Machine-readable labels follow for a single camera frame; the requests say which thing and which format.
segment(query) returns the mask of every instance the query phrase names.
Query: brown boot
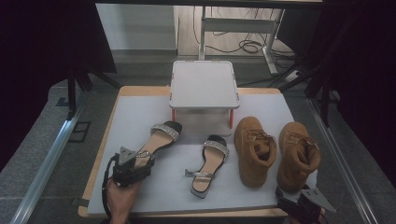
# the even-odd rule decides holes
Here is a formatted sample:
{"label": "brown boot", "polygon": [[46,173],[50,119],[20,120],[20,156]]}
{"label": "brown boot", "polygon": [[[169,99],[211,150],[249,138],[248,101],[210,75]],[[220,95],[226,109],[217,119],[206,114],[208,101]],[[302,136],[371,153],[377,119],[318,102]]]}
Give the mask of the brown boot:
{"label": "brown boot", "polygon": [[235,130],[234,143],[239,155],[242,183],[250,188],[261,187],[268,169],[276,159],[276,141],[254,117],[242,119]]}
{"label": "brown boot", "polygon": [[308,176],[318,169],[320,151],[299,122],[290,122],[282,129],[279,147],[282,161],[277,171],[277,184],[287,192],[297,192],[304,187]]}

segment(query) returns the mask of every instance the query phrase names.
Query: wall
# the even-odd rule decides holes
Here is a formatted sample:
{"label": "wall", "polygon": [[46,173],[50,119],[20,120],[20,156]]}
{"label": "wall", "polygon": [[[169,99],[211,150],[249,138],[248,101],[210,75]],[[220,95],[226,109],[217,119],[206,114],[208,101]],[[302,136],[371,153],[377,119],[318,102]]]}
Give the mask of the wall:
{"label": "wall", "polygon": [[173,6],[96,7],[111,49],[177,49]]}

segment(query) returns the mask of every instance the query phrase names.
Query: sandal strap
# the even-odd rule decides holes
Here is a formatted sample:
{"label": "sandal strap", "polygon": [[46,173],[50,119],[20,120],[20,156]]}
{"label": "sandal strap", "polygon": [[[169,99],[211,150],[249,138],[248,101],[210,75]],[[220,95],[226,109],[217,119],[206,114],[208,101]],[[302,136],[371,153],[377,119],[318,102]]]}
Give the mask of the sandal strap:
{"label": "sandal strap", "polygon": [[184,170],[184,175],[185,176],[190,176],[190,177],[195,177],[195,176],[202,176],[202,177],[209,177],[209,178],[216,178],[215,175],[209,174],[209,173],[202,173],[198,171],[189,171],[188,169]]}
{"label": "sandal strap", "polygon": [[220,150],[225,155],[224,160],[226,160],[228,157],[228,154],[230,154],[230,150],[227,147],[225,147],[223,144],[218,143],[216,141],[206,140],[204,142],[204,147],[213,147],[215,149]]}
{"label": "sandal strap", "polygon": [[157,130],[161,130],[161,131],[169,134],[174,139],[175,142],[178,139],[178,136],[179,136],[178,132],[175,129],[173,129],[165,124],[160,124],[160,123],[154,124],[151,127],[150,133],[154,134],[154,132]]}

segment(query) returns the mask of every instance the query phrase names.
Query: table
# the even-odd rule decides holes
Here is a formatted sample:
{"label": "table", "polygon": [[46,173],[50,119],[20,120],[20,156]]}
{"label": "table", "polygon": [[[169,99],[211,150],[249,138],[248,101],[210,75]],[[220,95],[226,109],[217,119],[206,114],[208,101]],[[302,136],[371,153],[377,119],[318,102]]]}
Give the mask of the table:
{"label": "table", "polygon": [[[274,96],[281,95],[277,89],[241,88],[238,91],[240,92],[241,95],[251,94],[252,97],[253,97],[253,94],[254,95],[268,94],[268,95],[274,95]],[[118,99],[117,99],[115,106],[113,108],[112,115],[111,115],[110,120],[107,124],[106,132],[105,132],[104,138],[102,140],[100,149],[98,151],[94,166],[92,167],[92,173],[90,175],[88,184],[85,188],[85,191],[84,191],[84,194],[82,197],[84,200],[89,200],[92,196],[92,191],[94,189],[95,180],[96,180],[96,177],[98,176],[98,171],[100,169],[100,163],[101,163],[102,158],[104,157],[106,144],[108,143],[107,140],[108,140],[108,137],[110,134],[111,125],[114,121],[113,118],[115,116],[117,103],[120,101],[120,99],[124,96],[164,96],[164,95],[169,95],[169,93],[170,93],[169,87],[123,87],[123,88],[121,88]],[[172,213],[155,213],[154,212],[154,213],[146,213],[146,214],[142,213],[142,214],[137,214],[137,215],[139,217],[284,217],[286,215],[283,211],[281,211],[277,208],[274,208],[273,206],[271,208],[268,208],[268,206],[266,208],[262,208],[262,207],[258,207],[258,206],[254,207],[254,208],[241,207],[239,209],[233,209],[232,211],[231,210],[227,210],[227,211],[222,210],[219,212],[216,210],[217,209],[212,209],[209,212],[206,212],[206,211],[205,212],[199,212],[199,211],[184,212],[183,211],[183,212],[172,212]],[[87,210],[86,206],[80,206],[78,209],[78,213],[83,217],[97,217],[97,216],[103,215],[103,214],[93,215],[93,214],[89,214],[87,211],[88,210]]]}

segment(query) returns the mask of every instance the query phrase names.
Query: sandal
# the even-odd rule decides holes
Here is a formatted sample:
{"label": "sandal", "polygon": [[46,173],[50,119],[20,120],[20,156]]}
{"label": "sandal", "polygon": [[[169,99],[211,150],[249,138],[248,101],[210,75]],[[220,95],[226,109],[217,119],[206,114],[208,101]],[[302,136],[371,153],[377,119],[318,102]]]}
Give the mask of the sandal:
{"label": "sandal", "polygon": [[210,135],[204,143],[202,156],[204,165],[201,170],[192,172],[185,170],[185,176],[194,177],[191,185],[191,193],[199,198],[204,198],[209,190],[212,179],[215,178],[216,171],[221,167],[228,157],[230,150],[227,148],[225,140],[217,135]]}
{"label": "sandal", "polygon": [[154,154],[163,148],[172,146],[181,133],[181,124],[166,121],[151,127],[151,137],[136,153],[122,147],[116,165],[113,167],[113,178],[122,187],[127,187],[150,175],[154,165]]}

